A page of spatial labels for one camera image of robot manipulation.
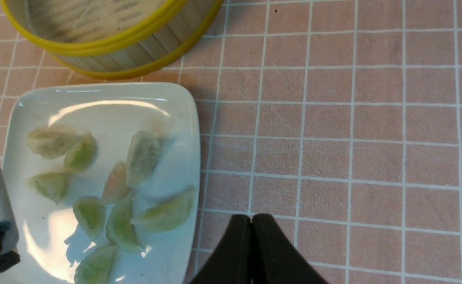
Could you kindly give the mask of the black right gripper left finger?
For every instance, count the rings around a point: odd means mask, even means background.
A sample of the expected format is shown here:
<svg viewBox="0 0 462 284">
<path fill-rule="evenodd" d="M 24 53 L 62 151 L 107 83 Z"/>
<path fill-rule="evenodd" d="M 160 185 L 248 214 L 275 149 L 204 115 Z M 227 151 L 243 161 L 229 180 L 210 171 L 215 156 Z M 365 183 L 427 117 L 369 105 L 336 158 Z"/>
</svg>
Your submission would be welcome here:
<svg viewBox="0 0 462 284">
<path fill-rule="evenodd" d="M 217 247 L 191 284 L 250 284 L 252 223 L 247 215 L 232 215 Z"/>
</svg>

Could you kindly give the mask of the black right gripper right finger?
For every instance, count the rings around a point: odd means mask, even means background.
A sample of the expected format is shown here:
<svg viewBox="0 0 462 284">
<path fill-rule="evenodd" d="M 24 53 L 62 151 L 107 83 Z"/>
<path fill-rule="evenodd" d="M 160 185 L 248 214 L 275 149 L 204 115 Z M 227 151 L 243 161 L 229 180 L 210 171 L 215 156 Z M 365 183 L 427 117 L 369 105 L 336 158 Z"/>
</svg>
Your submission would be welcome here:
<svg viewBox="0 0 462 284">
<path fill-rule="evenodd" d="M 326 284 L 269 214 L 252 218 L 253 284 Z"/>
</svg>

